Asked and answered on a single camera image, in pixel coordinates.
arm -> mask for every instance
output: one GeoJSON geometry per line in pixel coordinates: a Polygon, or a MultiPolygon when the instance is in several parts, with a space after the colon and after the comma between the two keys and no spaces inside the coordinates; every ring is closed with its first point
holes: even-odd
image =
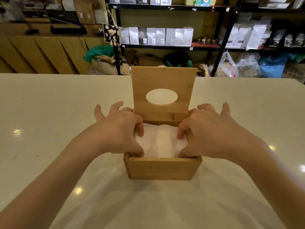
{"type": "Polygon", "coordinates": [[[210,104],[189,111],[177,138],[191,129],[194,140],[179,157],[207,156],[241,166],[288,229],[305,225],[305,185],[266,143],[236,123],[227,103],[218,114],[210,104]]]}
{"type": "Polygon", "coordinates": [[[0,228],[49,228],[71,191],[89,164],[106,152],[133,151],[143,156],[143,149],[133,137],[137,126],[144,134],[143,120],[130,108],[112,105],[104,117],[100,106],[95,108],[97,123],[77,135],[63,152],[0,213],[0,228]]]}

hand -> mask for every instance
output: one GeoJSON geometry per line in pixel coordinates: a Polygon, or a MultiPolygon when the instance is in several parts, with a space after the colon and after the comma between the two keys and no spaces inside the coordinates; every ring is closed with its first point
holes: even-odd
{"type": "Polygon", "coordinates": [[[132,152],[135,156],[143,157],[143,148],[134,137],[135,127],[139,136],[144,135],[143,119],[132,113],[131,108],[119,110],[122,105],[123,101],[113,104],[107,117],[101,112],[101,106],[97,105],[94,109],[96,123],[76,136],[71,143],[77,144],[77,148],[93,159],[107,152],[132,152]]]}
{"type": "Polygon", "coordinates": [[[212,105],[201,104],[189,111],[190,116],[178,126],[177,138],[189,129],[193,141],[179,153],[180,158],[206,156],[223,158],[236,164],[250,161],[253,154],[266,148],[264,141],[239,125],[230,115],[228,103],[218,114],[212,105]]]}

forearm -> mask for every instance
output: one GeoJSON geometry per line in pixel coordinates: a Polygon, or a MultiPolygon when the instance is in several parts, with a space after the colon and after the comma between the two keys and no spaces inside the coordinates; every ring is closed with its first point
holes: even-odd
{"type": "Polygon", "coordinates": [[[305,186],[269,149],[257,153],[243,169],[288,229],[305,225],[305,186]]]}
{"type": "Polygon", "coordinates": [[[69,144],[1,213],[0,228],[49,228],[90,164],[69,144]]]}

blue plastic bag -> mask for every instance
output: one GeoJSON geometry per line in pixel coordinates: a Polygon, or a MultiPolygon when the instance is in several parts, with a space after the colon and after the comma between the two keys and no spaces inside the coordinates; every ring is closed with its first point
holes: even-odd
{"type": "Polygon", "coordinates": [[[293,60],[296,54],[279,54],[274,56],[262,57],[260,65],[262,76],[265,78],[281,78],[286,62],[293,60]]]}
{"type": "Polygon", "coordinates": [[[110,44],[106,44],[105,46],[95,46],[86,52],[86,54],[83,56],[83,60],[91,63],[92,59],[98,55],[106,55],[108,57],[112,57],[114,55],[113,47],[110,46],[110,44]]]}

metal bowl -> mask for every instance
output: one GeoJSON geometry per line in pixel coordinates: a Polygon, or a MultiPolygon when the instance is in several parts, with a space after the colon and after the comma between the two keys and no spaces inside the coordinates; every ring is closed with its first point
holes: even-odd
{"type": "Polygon", "coordinates": [[[103,29],[94,29],[92,30],[92,33],[98,36],[104,35],[103,29]]]}

